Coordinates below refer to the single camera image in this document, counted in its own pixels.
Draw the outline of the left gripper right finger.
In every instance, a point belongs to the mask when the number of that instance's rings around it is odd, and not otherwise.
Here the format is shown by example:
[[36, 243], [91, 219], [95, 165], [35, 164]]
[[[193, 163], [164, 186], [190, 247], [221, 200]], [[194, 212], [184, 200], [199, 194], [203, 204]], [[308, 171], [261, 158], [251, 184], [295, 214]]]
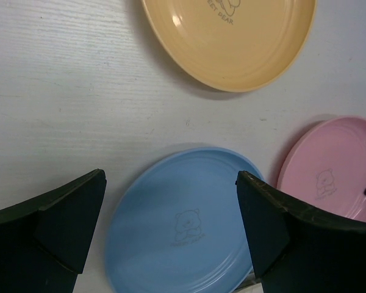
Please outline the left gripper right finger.
[[249, 172], [236, 180], [264, 292], [366, 292], [366, 223], [318, 209]]

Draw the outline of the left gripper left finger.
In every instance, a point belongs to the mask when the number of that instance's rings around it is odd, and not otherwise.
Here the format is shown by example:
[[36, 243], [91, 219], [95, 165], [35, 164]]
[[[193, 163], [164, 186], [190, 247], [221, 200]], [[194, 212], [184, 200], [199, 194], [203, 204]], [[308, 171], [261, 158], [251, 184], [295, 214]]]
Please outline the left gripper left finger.
[[0, 210], [0, 292], [72, 292], [106, 190], [104, 170]]

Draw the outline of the pink plate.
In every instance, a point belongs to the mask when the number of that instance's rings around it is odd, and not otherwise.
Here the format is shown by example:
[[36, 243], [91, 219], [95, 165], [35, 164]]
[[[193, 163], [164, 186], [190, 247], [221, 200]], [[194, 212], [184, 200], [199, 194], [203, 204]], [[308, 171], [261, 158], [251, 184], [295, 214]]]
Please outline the pink plate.
[[366, 119], [339, 116], [310, 129], [288, 153], [277, 188], [322, 210], [366, 222]]

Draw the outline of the orange plate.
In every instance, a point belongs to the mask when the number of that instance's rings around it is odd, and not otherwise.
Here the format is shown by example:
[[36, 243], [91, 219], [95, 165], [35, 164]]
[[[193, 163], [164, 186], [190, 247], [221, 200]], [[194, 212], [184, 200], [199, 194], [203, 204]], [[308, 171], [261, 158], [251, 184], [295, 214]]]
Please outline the orange plate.
[[282, 75], [308, 36], [315, 1], [143, 1], [153, 32], [190, 76], [249, 92]]

